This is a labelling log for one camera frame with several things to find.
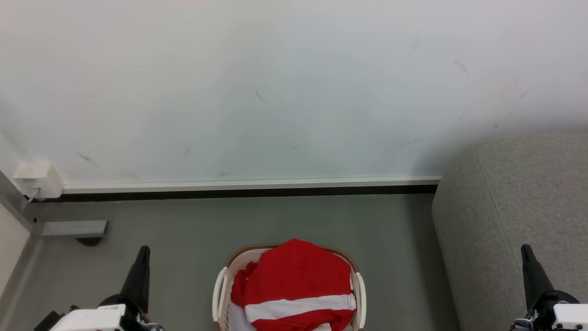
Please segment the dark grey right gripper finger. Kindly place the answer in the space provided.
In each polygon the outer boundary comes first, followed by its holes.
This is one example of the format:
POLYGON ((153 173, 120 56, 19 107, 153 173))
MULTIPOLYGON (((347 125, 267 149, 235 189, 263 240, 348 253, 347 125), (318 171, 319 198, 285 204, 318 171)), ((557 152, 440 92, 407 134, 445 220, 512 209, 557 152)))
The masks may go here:
POLYGON ((554 287, 543 266, 537 260, 531 245, 521 246, 521 258, 526 308, 530 310, 544 292, 554 291, 554 287))

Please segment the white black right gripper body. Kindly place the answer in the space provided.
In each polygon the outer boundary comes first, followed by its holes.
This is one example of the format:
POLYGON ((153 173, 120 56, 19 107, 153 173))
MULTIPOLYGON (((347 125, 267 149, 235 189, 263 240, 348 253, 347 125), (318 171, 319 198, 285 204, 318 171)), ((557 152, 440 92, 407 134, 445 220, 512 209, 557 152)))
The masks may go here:
POLYGON ((515 319, 511 331, 586 331, 588 304, 564 291, 546 291, 531 304, 524 318, 515 319))

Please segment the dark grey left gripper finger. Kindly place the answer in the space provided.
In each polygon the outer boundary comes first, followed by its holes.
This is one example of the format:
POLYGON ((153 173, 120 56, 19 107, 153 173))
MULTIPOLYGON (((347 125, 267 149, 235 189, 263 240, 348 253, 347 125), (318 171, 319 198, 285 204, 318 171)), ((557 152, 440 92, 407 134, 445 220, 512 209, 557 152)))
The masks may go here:
POLYGON ((151 249, 147 245, 140 247, 120 292, 145 314, 149 310, 150 254, 151 249))

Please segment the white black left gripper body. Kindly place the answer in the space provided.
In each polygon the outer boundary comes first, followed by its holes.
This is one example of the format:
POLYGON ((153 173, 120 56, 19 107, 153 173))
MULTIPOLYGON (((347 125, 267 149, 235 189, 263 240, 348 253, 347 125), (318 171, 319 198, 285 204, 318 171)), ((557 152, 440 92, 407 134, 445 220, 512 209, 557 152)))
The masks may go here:
POLYGON ((71 306, 67 314, 52 311, 36 327, 36 331, 163 331, 152 322, 147 310, 136 299, 113 295, 93 309, 71 306))

